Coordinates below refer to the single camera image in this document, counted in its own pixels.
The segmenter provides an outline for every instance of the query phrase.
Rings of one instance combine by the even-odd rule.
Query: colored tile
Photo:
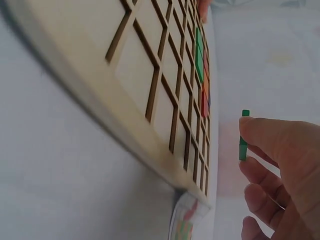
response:
[[[207,51],[204,51],[203,54],[203,61],[204,61],[204,71],[206,72],[206,74],[209,75],[209,63],[208,63],[208,59],[207,59]]]
[[[204,91],[202,91],[202,97],[201,97],[201,115],[203,118],[206,118],[209,113],[209,104],[207,101],[207,96]]]
[[[203,58],[204,56],[204,42],[202,41],[201,31],[200,28],[197,27],[195,31],[195,41],[196,45],[200,48],[200,53]]]
[[[242,110],[242,117],[248,117],[250,116],[250,111],[249,110]],[[247,149],[248,149],[248,144],[247,142],[240,136],[240,141],[239,141],[239,160],[240,161],[245,161],[247,158]]]
[[[195,51],[195,68],[199,76],[200,83],[204,82],[204,61],[201,56],[199,47],[196,47]]]
[[[209,102],[209,93],[210,93],[210,90],[209,90],[209,79],[208,79],[208,75],[206,72],[204,72],[204,82],[203,82],[203,90],[205,92],[205,96],[207,97],[207,101]]]

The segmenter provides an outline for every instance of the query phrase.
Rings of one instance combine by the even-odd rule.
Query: red tile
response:
[[[208,98],[206,96],[206,93],[202,91],[202,96],[201,96],[201,115],[202,117],[206,118],[209,114],[209,103],[208,103]]]

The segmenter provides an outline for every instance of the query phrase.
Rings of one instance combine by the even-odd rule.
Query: wooden puzzle board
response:
[[[208,195],[210,59],[197,0],[6,2],[101,126],[173,186]]]

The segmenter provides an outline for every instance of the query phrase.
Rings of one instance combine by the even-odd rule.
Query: white surface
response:
[[[212,27],[212,22],[206,26],[209,40]],[[214,51],[213,41],[210,50]],[[165,240],[174,190],[88,117],[24,50],[1,18],[0,53],[1,237]],[[195,229],[195,240],[213,237],[216,90],[213,84],[209,190],[213,208]]]
[[[249,211],[243,194],[248,182],[238,168],[238,119],[242,109],[250,109],[254,117],[320,123],[320,14],[305,8],[221,11],[214,13],[214,26],[219,76],[214,239],[239,240]]]

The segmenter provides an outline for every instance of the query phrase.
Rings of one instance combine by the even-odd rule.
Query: pink stain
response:
[[[195,200],[192,208],[189,211],[187,211],[186,214],[184,215],[183,220],[189,221],[196,213],[197,207],[198,207],[198,200]]]

